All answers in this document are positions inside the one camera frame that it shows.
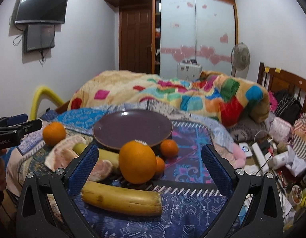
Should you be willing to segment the short yellow sugarcane piece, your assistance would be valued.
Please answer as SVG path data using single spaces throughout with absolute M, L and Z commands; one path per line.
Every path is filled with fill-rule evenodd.
M 73 147 L 73 151 L 76 152 L 77 155 L 80 155 L 85 148 L 87 147 L 87 144 L 84 143 L 76 143 Z M 120 168 L 119 168 L 119 159 L 118 154 L 110 151 L 106 151 L 104 149 L 98 149 L 99 151 L 99 159 L 100 160 L 108 160 L 113 164 L 113 172 L 116 174 L 120 174 Z

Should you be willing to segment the large orange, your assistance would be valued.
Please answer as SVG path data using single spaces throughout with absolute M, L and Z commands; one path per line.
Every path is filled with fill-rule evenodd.
M 146 143 L 138 140 L 124 144 L 118 156 L 122 176 L 132 184 L 143 184 L 156 172 L 156 155 Z

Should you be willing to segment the long yellow sugarcane piece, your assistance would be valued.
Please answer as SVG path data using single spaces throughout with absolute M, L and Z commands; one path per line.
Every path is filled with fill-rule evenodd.
M 153 217 L 163 212 L 157 192 L 86 182 L 80 194 L 85 203 L 114 213 Z

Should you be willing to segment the pink plush toy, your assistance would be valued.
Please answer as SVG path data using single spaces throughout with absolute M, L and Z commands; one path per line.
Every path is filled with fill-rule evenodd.
M 233 143 L 233 156 L 235 158 L 235 162 L 233 163 L 234 168 L 243 168 L 246 162 L 246 156 L 241 147 Z

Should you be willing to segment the yellow chair back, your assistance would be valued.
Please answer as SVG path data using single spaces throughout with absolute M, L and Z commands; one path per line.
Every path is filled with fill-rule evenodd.
M 51 88 L 45 85 L 41 85 L 38 88 L 36 88 L 36 91 L 32 99 L 32 105 L 29 116 L 30 120 L 35 120 L 37 118 L 39 105 L 43 99 L 48 99 L 56 106 L 62 106 L 64 104 L 64 101 Z

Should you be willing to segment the patterned blue tablecloth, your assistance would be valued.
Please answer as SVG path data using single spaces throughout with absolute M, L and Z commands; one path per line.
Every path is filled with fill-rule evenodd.
M 227 199 L 220 194 L 201 160 L 201 149 L 211 143 L 233 164 L 234 140 L 214 119 L 187 113 L 159 101 L 70 110 L 62 114 L 49 111 L 41 116 L 44 125 L 58 121 L 67 136 L 80 135 L 92 141 L 94 124 L 106 114 L 126 109 L 144 109 L 168 117 L 173 125 L 172 138 L 179 147 L 177 157 L 166 160 L 160 184 L 145 188 L 161 196 L 162 215 L 133 217 L 107 212 L 83 202 L 74 202 L 100 237 L 199 237 L 219 214 Z

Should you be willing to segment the white round device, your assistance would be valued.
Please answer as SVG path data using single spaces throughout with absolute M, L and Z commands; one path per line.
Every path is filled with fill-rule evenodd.
M 253 152 L 251 147 L 245 143 L 245 142 L 241 142 L 238 144 L 240 146 L 240 148 L 243 150 L 243 152 L 245 153 L 246 158 L 250 158 L 253 156 Z

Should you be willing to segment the white power strip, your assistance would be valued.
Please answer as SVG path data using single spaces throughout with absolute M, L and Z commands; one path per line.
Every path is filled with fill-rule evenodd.
M 268 160 L 263 155 L 258 143 L 253 143 L 251 147 L 259 163 L 261 173 L 265 174 L 269 171 Z

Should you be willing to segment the dark purple plate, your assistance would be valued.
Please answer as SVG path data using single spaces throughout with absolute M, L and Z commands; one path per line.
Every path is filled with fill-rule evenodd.
M 156 147 L 172 131 L 172 123 L 166 116 L 144 109 L 128 109 L 104 115 L 95 123 L 93 137 L 100 145 L 118 151 L 133 140 Z

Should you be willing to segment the small tangerine by plate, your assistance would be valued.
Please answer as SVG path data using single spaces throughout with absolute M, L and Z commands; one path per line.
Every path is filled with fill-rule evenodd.
M 179 148 L 174 140 L 166 139 L 160 144 L 160 152 L 164 157 L 173 158 L 178 155 Z

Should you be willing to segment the small tangerine behind orange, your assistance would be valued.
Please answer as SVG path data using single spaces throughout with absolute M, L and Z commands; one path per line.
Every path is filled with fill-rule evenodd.
M 155 176 L 161 176 L 165 170 L 165 162 L 161 157 L 156 157 L 156 172 Z

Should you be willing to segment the small snack bowl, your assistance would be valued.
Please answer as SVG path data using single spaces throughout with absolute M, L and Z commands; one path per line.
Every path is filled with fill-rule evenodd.
M 292 201 L 292 204 L 299 205 L 302 202 L 303 198 L 302 194 L 303 194 L 302 188 L 298 185 L 294 185 L 290 192 L 290 199 Z

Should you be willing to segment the pink quilted pouch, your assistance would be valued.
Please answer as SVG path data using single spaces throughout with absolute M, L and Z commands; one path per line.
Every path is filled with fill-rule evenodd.
M 290 136 L 293 133 L 293 126 L 280 117 L 275 117 L 270 124 L 269 133 L 272 136 Z

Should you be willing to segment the colourful patchwork blanket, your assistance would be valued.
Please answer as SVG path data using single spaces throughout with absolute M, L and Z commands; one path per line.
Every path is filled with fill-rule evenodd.
M 261 123 L 270 112 L 269 94 L 264 87 L 216 71 L 202 71 L 195 81 L 126 70 L 104 71 L 74 93 L 68 109 L 149 100 L 213 118 L 225 127 L 237 124 L 245 116 Z

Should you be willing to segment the small black monitor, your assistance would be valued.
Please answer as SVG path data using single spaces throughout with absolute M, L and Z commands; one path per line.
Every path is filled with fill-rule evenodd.
M 24 32 L 23 52 L 42 51 L 54 47 L 55 26 L 51 24 L 29 24 Z

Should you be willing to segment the black striped bag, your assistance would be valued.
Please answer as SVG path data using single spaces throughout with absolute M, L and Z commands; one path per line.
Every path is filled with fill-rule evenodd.
M 302 110 L 299 100 L 287 90 L 280 90 L 273 95 L 277 100 L 275 115 L 294 125 L 295 121 L 299 119 Z

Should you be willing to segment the wooden bed headboard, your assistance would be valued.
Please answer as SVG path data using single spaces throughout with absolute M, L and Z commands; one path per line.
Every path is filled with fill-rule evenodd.
M 272 68 L 260 63 L 257 83 L 268 91 L 278 92 L 286 90 L 302 105 L 302 112 L 306 113 L 306 79 L 280 68 Z

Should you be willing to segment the white appliance box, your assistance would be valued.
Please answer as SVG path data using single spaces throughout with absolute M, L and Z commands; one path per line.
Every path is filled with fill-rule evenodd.
M 180 62 L 177 65 L 177 78 L 181 80 L 195 81 L 199 79 L 202 70 L 203 67 L 198 63 Z

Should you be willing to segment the standing electric fan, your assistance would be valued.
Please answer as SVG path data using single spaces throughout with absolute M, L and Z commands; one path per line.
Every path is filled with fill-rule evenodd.
M 236 76 L 238 71 L 245 70 L 250 64 L 250 51 L 248 46 L 240 42 L 236 44 L 231 52 L 232 76 Z

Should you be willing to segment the brown wooden door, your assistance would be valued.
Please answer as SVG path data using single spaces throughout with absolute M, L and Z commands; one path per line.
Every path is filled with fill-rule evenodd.
M 152 73 L 152 9 L 129 5 L 119 12 L 119 69 Z

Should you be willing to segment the frosted sliding wardrobe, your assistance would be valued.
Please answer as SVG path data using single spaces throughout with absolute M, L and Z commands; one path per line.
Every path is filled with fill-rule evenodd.
M 234 5 L 220 0 L 160 0 L 161 77 L 177 75 L 181 62 L 231 75 L 236 44 Z

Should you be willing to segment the wall mounted television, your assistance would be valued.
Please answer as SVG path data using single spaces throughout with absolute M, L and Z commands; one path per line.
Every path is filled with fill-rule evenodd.
M 20 0 L 15 24 L 64 24 L 68 0 Z

